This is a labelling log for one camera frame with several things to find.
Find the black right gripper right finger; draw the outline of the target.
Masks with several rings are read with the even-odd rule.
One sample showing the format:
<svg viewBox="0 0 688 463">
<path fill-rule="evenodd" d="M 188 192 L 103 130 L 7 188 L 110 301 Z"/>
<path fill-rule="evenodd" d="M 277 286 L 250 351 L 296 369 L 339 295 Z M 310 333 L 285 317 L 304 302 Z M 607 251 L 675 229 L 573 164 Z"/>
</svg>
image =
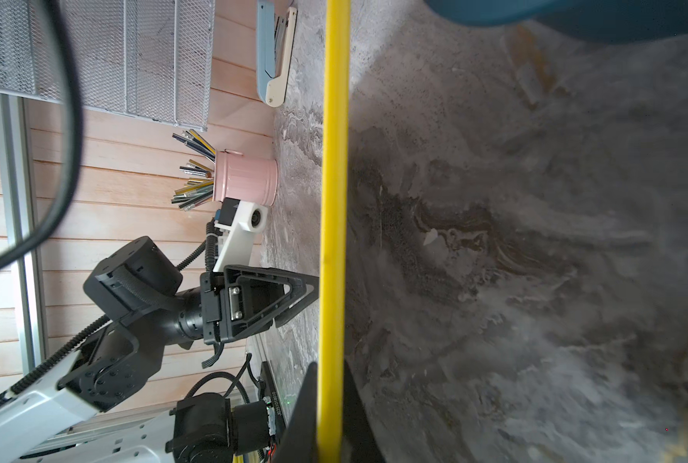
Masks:
<svg viewBox="0 0 688 463">
<path fill-rule="evenodd" d="M 342 461 L 385 463 L 367 419 L 351 368 L 344 363 L 342 402 Z"/>
</svg>

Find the yellow-framed whiteboard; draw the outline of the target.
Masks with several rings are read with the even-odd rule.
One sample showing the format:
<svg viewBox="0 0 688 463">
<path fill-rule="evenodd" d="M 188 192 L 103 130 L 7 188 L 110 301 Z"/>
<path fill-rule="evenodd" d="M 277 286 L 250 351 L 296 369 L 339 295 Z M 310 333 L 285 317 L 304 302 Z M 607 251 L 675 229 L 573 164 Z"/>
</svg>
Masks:
<svg viewBox="0 0 688 463">
<path fill-rule="evenodd" d="M 340 461 L 343 439 L 350 19 L 349 1 L 327 3 L 316 422 L 320 462 Z"/>
</svg>

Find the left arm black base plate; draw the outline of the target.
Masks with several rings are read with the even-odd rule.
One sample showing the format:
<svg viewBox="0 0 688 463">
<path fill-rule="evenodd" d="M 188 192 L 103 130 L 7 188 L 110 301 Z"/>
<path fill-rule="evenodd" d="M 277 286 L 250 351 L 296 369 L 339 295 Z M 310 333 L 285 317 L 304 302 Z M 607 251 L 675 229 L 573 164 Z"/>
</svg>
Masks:
<svg viewBox="0 0 688 463">
<path fill-rule="evenodd" d="M 270 363 L 267 361 L 261 363 L 257 390 L 259 399 L 264 401 L 268 407 L 271 446 L 276 448 L 281 444 L 287 422 L 283 413 L 281 396 L 276 387 Z"/>
</svg>

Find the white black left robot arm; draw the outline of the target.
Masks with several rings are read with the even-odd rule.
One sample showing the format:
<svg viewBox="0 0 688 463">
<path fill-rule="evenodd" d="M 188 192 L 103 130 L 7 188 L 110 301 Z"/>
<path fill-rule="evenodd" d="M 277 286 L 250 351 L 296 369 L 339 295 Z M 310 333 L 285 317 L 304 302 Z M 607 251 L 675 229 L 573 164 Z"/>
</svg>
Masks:
<svg viewBox="0 0 688 463">
<path fill-rule="evenodd" d="M 170 409 L 131 428 L 54 451 L 41 445 L 137 394 L 170 345 L 197 341 L 221 355 L 235 343 L 282 326 L 318 297 L 315 276 L 245 265 L 182 275 L 141 237 L 89 275 L 83 289 L 102 316 L 0 394 L 0 462 L 230 462 L 272 449 L 280 426 L 267 394 L 233 405 L 203 382 Z"/>
</svg>

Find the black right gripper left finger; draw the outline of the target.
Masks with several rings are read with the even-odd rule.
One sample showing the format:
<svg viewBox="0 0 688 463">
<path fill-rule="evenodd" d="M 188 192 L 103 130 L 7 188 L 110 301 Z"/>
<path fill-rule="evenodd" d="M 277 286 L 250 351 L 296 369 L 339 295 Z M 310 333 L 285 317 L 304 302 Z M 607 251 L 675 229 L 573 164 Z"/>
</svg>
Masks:
<svg viewBox="0 0 688 463">
<path fill-rule="evenodd" d="M 313 463 L 317 451 L 317 378 L 318 364 L 313 362 L 305 373 L 303 384 L 281 443 L 272 463 Z"/>
</svg>

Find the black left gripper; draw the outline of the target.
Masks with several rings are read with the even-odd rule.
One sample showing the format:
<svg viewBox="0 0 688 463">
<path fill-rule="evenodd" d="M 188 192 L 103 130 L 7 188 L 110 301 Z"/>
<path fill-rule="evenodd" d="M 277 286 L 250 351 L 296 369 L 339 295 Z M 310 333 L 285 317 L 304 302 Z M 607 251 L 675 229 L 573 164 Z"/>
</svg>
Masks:
<svg viewBox="0 0 688 463">
<path fill-rule="evenodd" d="M 281 327 L 318 299 L 319 278 L 278 268 L 230 265 L 200 275 L 205 345 L 235 343 Z"/>
</svg>

